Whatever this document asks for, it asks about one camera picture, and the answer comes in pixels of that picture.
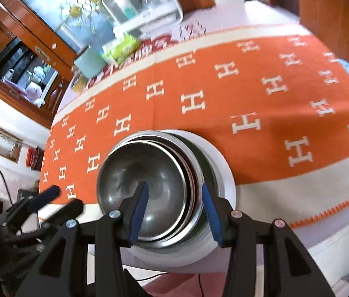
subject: stainless steel bowl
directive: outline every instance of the stainless steel bowl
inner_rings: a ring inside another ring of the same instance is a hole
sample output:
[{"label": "stainless steel bowl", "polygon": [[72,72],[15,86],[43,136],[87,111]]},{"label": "stainless steel bowl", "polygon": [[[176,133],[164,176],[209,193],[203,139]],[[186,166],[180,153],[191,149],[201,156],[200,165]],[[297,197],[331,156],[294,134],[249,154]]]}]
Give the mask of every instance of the stainless steel bowl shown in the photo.
[{"label": "stainless steel bowl", "polygon": [[177,153],[175,150],[173,150],[171,147],[169,147],[166,144],[163,144],[158,141],[150,141],[153,143],[156,143],[165,149],[167,149],[170,153],[173,154],[173,156],[177,159],[179,165],[181,166],[184,175],[186,176],[186,183],[187,183],[187,192],[188,192],[188,197],[187,197],[187,203],[186,203],[186,209],[185,213],[183,215],[183,218],[178,225],[176,229],[173,230],[172,233],[167,235],[166,237],[153,241],[153,242],[139,242],[138,245],[143,248],[154,248],[154,247],[159,247],[163,242],[177,236],[188,224],[189,220],[192,217],[192,213],[195,211],[195,182],[192,176],[192,172],[190,167],[187,165],[187,162],[181,157],[179,153]]},{"label": "stainless steel bowl", "polygon": [[162,238],[162,240],[157,240],[154,242],[136,242],[136,245],[142,246],[146,249],[156,249],[172,246],[187,237],[187,235],[193,230],[193,228],[195,228],[198,220],[203,213],[202,185],[205,179],[202,169],[194,153],[182,141],[180,141],[173,135],[160,131],[141,131],[134,133],[122,139],[117,145],[114,146],[114,148],[120,147],[123,144],[134,140],[158,141],[171,147],[171,149],[176,151],[187,163],[195,181],[195,205],[191,214],[191,218],[186,226],[177,235],[166,240]]},{"label": "stainless steel bowl", "polygon": [[115,147],[103,163],[97,181],[100,207],[117,209],[132,196],[140,181],[149,185],[149,200],[140,241],[155,241],[174,231],[186,213],[186,177],[175,157],[149,141],[130,141]]},{"label": "stainless steel bowl", "polygon": [[[222,195],[219,192],[219,184],[218,184],[219,182],[217,179],[217,175],[214,171],[214,168],[210,164],[205,154],[201,151],[201,149],[198,146],[196,146],[194,143],[192,143],[190,140],[186,139],[185,137],[182,137],[176,134],[171,134],[171,135],[181,140],[194,153],[203,171],[203,177],[205,179],[205,182],[208,182],[209,184],[211,184],[218,195]],[[179,241],[178,244],[186,243],[188,240],[195,237],[200,231],[203,231],[204,228],[206,227],[209,227],[209,224],[207,221],[207,216],[205,214],[205,211],[203,211],[195,227],[193,227],[192,230],[188,233],[188,235],[185,236],[181,241]]]}]

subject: orange tablecloth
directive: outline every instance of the orange tablecloth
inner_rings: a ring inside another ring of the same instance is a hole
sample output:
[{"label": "orange tablecloth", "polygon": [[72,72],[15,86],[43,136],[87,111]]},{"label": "orange tablecloth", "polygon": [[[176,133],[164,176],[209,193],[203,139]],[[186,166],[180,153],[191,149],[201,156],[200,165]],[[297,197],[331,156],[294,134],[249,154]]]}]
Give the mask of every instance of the orange tablecloth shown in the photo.
[{"label": "orange tablecloth", "polygon": [[63,189],[55,204],[97,203],[104,158],[146,129],[184,129],[215,145],[254,218],[297,226],[349,205],[349,76],[299,25],[208,34],[102,79],[58,113],[42,189]]}]

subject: blue gripper pad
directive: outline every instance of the blue gripper pad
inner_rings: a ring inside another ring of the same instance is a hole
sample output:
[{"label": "blue gripper pad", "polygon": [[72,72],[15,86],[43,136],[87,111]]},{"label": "blue gripper pad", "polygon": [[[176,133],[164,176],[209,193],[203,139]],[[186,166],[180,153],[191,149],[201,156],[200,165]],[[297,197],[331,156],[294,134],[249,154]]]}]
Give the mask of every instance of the blue gripper pad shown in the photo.
[{"label": "blue gripper pad", "polygon": [[128,241],[131,246],[134,245],[136,240],[139,238],[141,224],[143,223],[145,209],[147,208],[148,197],[148,183],[145,182],[130,222],[130,235]]},{"label": "blue gripper pad", "polygon": [[213,238],[217,241],[218,245],[221,246],[223,244],[221,220],[215,209],[215,205],[213,204],[212,197],[206,184],[203,184],[202,186],[202,201]]}]

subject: teal container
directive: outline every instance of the teal container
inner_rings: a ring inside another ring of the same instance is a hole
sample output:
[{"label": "teal container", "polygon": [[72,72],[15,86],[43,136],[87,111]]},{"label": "teal container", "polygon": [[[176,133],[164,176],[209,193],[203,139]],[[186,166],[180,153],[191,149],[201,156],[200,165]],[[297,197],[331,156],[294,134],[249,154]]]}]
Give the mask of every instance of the teal container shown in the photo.
[{"label": "teal container", "polygon": [[76,65],[86,78],[96,77],[106,67],[106,61],[101,55],[90,46],[81,51],[77,59],[74,60]]}]

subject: green package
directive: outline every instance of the green package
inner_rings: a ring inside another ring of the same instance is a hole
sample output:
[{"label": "green package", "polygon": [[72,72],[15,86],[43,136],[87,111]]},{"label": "green package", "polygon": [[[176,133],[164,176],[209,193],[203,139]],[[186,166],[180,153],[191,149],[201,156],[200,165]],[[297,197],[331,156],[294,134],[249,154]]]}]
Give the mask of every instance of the green package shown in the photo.
[{"label": "green package", "polygon": [[103,58],[109,63],[120,65],[137,50],[139,45],[139,39],[130,34],[124,33],[119,43],[106,52],[103,55]]}]

